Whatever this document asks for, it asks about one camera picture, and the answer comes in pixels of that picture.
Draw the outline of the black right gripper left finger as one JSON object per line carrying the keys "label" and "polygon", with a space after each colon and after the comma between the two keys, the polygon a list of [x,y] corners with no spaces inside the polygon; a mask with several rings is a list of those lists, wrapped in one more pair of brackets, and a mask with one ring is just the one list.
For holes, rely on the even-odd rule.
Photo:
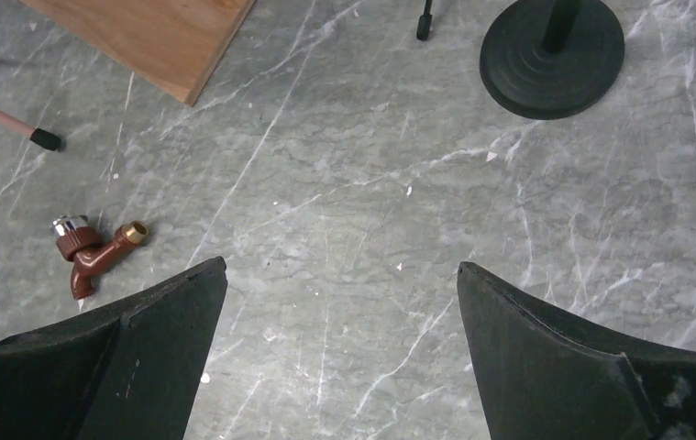
{"label": "black right gripper left finger", "polygon": [[0,341],[0,439],[180,439],[226,297],[210,258]]}

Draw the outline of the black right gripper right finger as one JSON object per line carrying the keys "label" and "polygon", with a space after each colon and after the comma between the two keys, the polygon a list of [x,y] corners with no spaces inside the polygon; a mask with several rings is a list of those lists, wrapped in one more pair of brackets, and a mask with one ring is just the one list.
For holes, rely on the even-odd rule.
{"label": "black right gripper right finger", "polygon": [[696,352],[570,313],[468,261],[458,301],[494,439],[696,439]]}

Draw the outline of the black round-base mic stand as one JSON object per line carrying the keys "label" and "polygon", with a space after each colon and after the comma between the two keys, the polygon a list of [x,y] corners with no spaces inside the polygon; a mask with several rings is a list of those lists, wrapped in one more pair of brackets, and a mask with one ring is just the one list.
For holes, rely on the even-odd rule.
{"label": "black round-base mic stand", "polygon": [[604,2],[516,1],[485,34],[480,74],[508,111],[553,120],[599,101],[623,61],[624,33]]}

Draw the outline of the black tripod mic stand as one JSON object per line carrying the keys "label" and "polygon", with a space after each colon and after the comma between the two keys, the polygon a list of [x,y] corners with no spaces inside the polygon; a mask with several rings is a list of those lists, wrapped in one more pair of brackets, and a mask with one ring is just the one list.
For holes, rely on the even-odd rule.
{"label": "black tripod mic stand", "polygon": [[431,13],[433,0],[425,0],[423,13],[418,18],[416,27],[416,38],[419,41],[427,41],[431,29],[433,15]]}

